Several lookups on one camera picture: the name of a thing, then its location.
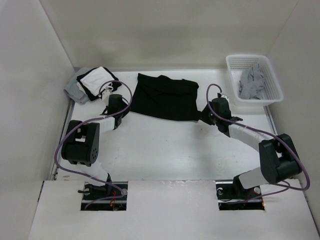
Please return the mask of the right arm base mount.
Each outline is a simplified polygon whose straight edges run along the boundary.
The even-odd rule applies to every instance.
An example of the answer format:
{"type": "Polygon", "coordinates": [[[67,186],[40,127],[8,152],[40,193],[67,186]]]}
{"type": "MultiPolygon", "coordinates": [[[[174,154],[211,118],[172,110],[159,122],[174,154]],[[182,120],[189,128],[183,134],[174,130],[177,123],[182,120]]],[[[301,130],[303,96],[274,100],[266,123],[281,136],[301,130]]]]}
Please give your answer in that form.
{"type": "Polygon", "coordinates": [[[265,210],[262,191],[258,185],[245,189],[235,178],[216,181],[215,187],[220,211],[265,210]]]}

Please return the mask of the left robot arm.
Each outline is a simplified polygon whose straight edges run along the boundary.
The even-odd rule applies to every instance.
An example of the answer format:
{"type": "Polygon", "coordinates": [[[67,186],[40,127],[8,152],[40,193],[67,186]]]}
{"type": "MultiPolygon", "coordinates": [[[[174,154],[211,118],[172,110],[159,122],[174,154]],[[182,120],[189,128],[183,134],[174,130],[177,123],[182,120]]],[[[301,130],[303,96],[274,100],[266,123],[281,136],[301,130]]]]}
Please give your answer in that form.
{"type": "Polygon", "coordinates": [[[129,104],[121,94],[111,94],[108,104],[98,120],[83,123],[71,120],[68,124],[68,138],[61,148],[62,159],[72,165],[91,167],[99,155],[100,135],[116,130],[123,117],[129,112],[129,104]]]}

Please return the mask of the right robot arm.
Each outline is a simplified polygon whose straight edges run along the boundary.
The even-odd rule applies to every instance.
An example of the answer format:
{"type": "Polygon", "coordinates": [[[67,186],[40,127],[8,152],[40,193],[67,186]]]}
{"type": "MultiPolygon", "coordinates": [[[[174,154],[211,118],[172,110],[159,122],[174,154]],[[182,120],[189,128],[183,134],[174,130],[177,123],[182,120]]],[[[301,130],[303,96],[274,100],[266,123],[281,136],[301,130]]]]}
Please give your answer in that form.
{"type": "Polygon", "coordinates": [[[233,178],[231,190],[236,197],[243,198],[253,187],[276,185],[303,171],[289,135],[273,135],[241,123],[243,119],[232,115],[226,98],[217,97],[209,101],[202,110],[200,119],[210,126],[216,126],[222,134],[241,141],[259,154],[259,167],[233,178]]]}

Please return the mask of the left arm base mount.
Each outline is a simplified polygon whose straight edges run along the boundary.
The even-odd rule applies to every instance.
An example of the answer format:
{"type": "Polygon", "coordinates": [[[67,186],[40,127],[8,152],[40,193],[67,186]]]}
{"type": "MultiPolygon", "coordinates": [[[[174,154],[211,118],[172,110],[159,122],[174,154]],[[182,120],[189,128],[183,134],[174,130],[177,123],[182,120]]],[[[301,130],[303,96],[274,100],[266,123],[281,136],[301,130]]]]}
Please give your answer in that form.
{"type": "Polygon", "coordinates": [[[81,211],[126,211],[128,198],[128,182],[113,182],[110,174],[106,181],[114,186],[94,185],[86,182],[83,190],[78,190],[82,194],[81,211]]]}

